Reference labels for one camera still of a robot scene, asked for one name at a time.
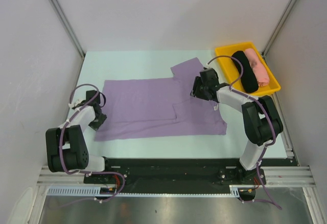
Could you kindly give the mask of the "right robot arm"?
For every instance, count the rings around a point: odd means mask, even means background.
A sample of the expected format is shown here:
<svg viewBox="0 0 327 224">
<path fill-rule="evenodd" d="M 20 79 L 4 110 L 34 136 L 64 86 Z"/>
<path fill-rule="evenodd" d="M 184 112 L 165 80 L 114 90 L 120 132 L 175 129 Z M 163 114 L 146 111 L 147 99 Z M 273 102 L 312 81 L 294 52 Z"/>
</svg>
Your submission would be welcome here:
<svg viewBox="0 0 327 224">
<path fill-rule="evenodd" d="M 220 83 L 212 68 L 205 68 L 195 77 L 191 96 L 228 105 L 242 114 L 248 141 L 240 157 L 241 168 L 236 170 L 236 179 L 242 184 L 249 183 L 267 148 L 275 144 L 278 134 L 284 130 L 274 101 L 268 95 L 256 97 Z"/>
</svg>

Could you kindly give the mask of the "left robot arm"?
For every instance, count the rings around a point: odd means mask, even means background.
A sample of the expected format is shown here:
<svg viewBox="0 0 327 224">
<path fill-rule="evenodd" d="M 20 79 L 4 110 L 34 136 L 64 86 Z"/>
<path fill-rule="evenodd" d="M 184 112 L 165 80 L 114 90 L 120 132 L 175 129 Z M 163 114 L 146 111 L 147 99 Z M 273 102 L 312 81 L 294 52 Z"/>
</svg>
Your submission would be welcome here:
<svg viewBox="0 0 327 224">
<path fill-rule="evenodd" d="M 66 122 L 46 131 L 46 154 L 51 172 L 95 172 L 95 177 L 102 183 L 112 179 L 113 171 L 105 166 L 104 157 L 90 155 L 84 139 L 87 128 L 97 131 L 106 120 L 107 116 L 102 112 L 105 104 L 104 94 L 89 90 L 84 100 L 70 103 L 73 115 Z"/>
</svg>

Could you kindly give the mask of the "purple t shirt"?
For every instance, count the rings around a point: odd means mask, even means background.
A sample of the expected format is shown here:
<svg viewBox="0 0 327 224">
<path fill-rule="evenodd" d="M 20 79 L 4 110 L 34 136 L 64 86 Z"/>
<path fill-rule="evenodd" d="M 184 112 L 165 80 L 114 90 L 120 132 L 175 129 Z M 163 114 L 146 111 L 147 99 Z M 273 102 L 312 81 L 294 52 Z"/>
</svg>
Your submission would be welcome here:
<svg viewBox="0 0 327 224">
<path fill-rule="evenodd" d="M 192 58 L 171 67 L 171 78 L 106 80 L 102 111 L 107 119 L 95 140 L 225 135 L 218 104 L 190 95 L 202 70 L 199 59 Z"/>
</svg>

